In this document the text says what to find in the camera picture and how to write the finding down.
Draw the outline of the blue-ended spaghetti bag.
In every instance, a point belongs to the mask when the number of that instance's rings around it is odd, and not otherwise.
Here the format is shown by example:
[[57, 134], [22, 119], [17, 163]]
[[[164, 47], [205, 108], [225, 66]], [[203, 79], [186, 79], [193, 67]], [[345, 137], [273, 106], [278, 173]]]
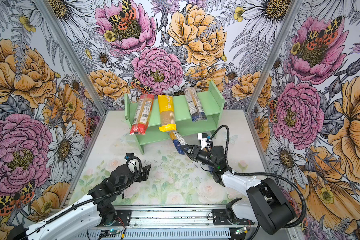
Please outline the blue-ended spaghetti bag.
[[186, 88], [184, 94], [188, 103], [192, 122], [206, 121], [207, 116], [195, 88]]
[[187, 145], [187, 142], [185, 141], [185, 139], [177, 131], [170, 131], [169, 136], [170, 136], [176, 150], [178, 151], [178, 153], [181, 155], [184, 155], [185, 154], [184, 147], [182, 147], [182, 146]]

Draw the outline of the yellow spaghetti bag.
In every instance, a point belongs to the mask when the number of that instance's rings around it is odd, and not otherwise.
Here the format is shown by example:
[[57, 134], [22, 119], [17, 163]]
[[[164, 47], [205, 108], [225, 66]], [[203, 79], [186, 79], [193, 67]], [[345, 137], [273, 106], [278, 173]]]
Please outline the yellow spaghetti bag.
[[177, 125], [173, 97], [168, 95], [158, 95], [158, 103], [161, 119], [159, 130], [161, 132], [176, 131]]

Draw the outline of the red-ended spaghetti bag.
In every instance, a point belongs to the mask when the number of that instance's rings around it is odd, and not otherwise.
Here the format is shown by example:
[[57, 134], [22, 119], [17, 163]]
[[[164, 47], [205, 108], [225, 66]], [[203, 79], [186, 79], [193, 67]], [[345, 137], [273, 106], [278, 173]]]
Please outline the red-ended spaghetti bag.
[[145, 135], [149, 125], [151, 111], [153, 108], [155, 96], [152, 94], [143, 94], [135, 112], [134, 121], [130, 130], [130, 135]]

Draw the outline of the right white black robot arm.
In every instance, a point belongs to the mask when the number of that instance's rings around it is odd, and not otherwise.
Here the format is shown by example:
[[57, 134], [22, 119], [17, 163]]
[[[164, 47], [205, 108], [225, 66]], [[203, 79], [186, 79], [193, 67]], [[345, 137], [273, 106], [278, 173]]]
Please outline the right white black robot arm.
[[197, 145], [182, 145], [181, 150], [194, 162], [207, 165], [216, 183], [245, 196], [226, 205], [228, 221], [237, 225], [241, 220], [255, 222], [273, 235], [282, 228], [293, 228], [305, 214], [297, 215], [270, 173], [238, 173], [228, 164], [227, 151], [214, 146], [204, 151]]

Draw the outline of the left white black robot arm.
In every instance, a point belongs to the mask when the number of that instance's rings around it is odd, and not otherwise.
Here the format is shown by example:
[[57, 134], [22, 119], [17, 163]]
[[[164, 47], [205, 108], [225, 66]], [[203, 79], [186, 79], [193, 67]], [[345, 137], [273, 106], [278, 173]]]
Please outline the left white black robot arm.
[[16, 226], [8, 235], [9, 240], [70, 240], [81, 232], [97, 226], [111, 226], [119, 218], [113, 202], [123, 196], [124, 190], [135, 182], [146, 181], [151, 165], [134, 167], [118, 166], [88, 194], [55, 215], [24, 227]]

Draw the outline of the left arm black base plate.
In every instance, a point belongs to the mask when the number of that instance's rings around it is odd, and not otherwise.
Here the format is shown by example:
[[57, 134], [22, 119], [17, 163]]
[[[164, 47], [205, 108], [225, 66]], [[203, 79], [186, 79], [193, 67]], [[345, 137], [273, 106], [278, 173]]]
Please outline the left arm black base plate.
[[131, 221], [131, 210], [112, 210], [101, 214], [98, 227], [128, 227]]

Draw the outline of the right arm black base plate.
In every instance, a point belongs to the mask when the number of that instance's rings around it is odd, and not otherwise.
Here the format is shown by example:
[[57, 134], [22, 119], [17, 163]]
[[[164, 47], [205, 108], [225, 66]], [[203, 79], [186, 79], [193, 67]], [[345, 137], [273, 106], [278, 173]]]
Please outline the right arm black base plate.
[[227, 209], [213, 209], [212, 210], [212, 221], [213, 221], [214, 226], [254, 225], [253, 221], [250, 221], [247, 219], [238, 219], [237, 217], [234, 217], [233, 212], [229, 211]]

